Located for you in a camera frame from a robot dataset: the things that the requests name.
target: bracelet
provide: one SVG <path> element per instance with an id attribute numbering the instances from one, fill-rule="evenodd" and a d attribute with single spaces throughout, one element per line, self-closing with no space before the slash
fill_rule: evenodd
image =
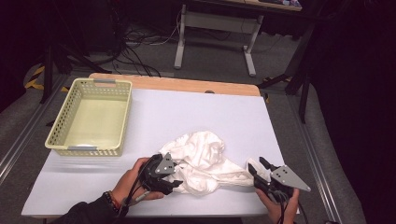
<path id="1" fill-rule="evenodd" d="M 119 202 L 117 202 L 116 198 L 114 197 L 113 191 L 109 190 L 108 194 L 110 194 L 111 201 L 114 203 L 114 206 L 116 206 L 117 209 L 120 209 L 121 205 L 119 204 Z"/>
<path id="2" fill-rule="evenodd" d="M 110 205 L 110 207 L 113 209 L 113 211 L 116 214 L 118 214 L 120 212 L 120 204 L 116 200 L 113 200 L 114 197 L 112 197 L 111 190 L 106 191 L 105 193 L 103 193 L 103 195 L 105 195 L 107 202 Z"/>

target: desk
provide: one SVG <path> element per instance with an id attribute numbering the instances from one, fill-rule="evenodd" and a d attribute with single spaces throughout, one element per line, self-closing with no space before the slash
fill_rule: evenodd
<path id="1" fill-rule="evenodd" d="M 273 8 L 291 10 L 291 11 L 301 10 L 300 7 L 262 3 L 259 2 L 258 0 L 224 0 L 223 2 L 252 5 L 257 7 L 273 7 Z M 256 37 L 260 31 L 260 27 L 262 25 L 262 19 L 263 19 L 263 15 L 258 16 L 257 20 L 253 20 L 253 19 L 213 15 L 208 13 L 191 12 L 188 11 L 186 5 L 183 5 L 181 9 L 181 18 L 179 23 L 180 32 L 179 32 L 179 40 L 177 44 L 177 54 L 175 58 L 174 67 L 176 69 L 181 68 L 184 46 L 185 46 L 184 32 L 186 26 L 190 26 L 197 28 L 206 28 L 206 29 L 221 30 L 227 32 L 250 34 L 250 41 L 248 45 L 245 45 L 243 47 L 243 51 L 247 63 L 248 74 L 251 77 L 255 77 L 256 70 L 254 68 L 253 60 L 251 58 L 251 50 L 253 49 L 254 42 L 256 41 Z"/>
<path id="2" fill-rule="evenodd" d="M 184 133 L 212 131 L 225 142 L 224 156 L 241 167 L 246 167 L 248 158 L 258 160 L 260 156 L 274 165 L 284 164 L 265 102 L 254 86 L 247 87 L 250 91 L 244 91 L 245 95 L 241 96 L 236 95 L 244 89 L 244 85 L 239 84 L 104 74 L 91 77 L 115 77 L 133 82 L 132 108 L 122 156 L 61 157 L 51 151 L 22 210 L 23 216 L 56 217 L 75 203 L 95 200 L 103 191 L 113 189 L 137 158 L 158 153 L 163 145 Z M 192 83 L 197 84 L 196 91 L 200 89 L 200 92 L 192 92 Z M 208 87 L 214 92 L 232 89 L 235 92 L 202 93 Z M 241 217 L 265 212 L 253 187 L 222 187 L 203 197 L 172 193 L 155 203 L 142 202 L 127 216 Z"/>

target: sleeve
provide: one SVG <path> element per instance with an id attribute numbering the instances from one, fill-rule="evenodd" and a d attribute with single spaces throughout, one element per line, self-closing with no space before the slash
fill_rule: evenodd
<path id="1" fill-rule="evenodd" d="M 77 203 L 51 224 L 108 224 L 115 217 L 116 213 L 103 194 L 92 203 Z"/>

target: dark background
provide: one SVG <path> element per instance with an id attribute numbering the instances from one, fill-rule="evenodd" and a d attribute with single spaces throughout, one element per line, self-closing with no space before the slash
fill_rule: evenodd
<path id="1" fill-rule="evenodd" d="M 28 69 L 43 62 L 44 48 L 61 41 L 82 54 L 92 50 L 111 51 L 117 47 L 114 37 L 114 15 L 107 2 L 78 1 L 74 7 L 69 0 L 58 1 L 61 20 L 51 4 L 39 1 L 0 3 L 0 111 L 25 93 L 23 79 Z M 316 14 L 320 5 L 310 6 L 301 1 L 304 13 Z M 329 1 L 325 9 L 333 12 L 342 1 Z M 139 1 L 127 5 L 131 12 L 147 18 L 147 24 L 167 30 L 173 25 L 175 2 L 157 8 L 169 20 L 154 20 Z M 91 19 L 102 21 L 101 31 L 87 31 L 84 11 L 103 11 Z M 121 15 L 132 21 L 134 16 Z M 43 22 L 46 17 L 50 23 Z M 368 223 L 392 223 L 396 219 L 392 203 L 396 189 L 396 10 L 392 1 L 355 0 L 342 19 L 322 24 L 317 29 L 314 47 L 307 53 L 310 64 L 307 72 L 317 90 L 338 158 L 361 200 Z M 306 27 L 302 21 L 282 20 L 269 16 L 262 26 L 264 32 L 282 35 L 301 35 Z M 102 39 L 92 39 L 101 33 Z"/>

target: table surface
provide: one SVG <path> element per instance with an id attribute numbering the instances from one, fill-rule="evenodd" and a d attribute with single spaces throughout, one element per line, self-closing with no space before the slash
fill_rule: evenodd
<path id="1" fill-rule="evenodd" d="M 258 161 L 260 156 L 274 165 L 284 164 L 265 102 L 255 86 L 105 74 L 91 77 L 133 82 L 122 156 L 62 157 L 52 150 L 23 207 L 23 216 L 57 217 L 78 202 L 95 200 L 103 191 L 112 189 L 137 158 L 158 153 L 167 142 L 185 133 L 217 134 L 225 142 L 223 155 L 241 167 L 246 167 L 247 159 Z M 208 89 L 217 94 L 202 94 Z M 221 187 L 204 197 L 172 193 L 155 203 L 139 203 L 128 216 L 241 217 L 264 213 L 266 209 L 253 187 L 233 186 Z"/>

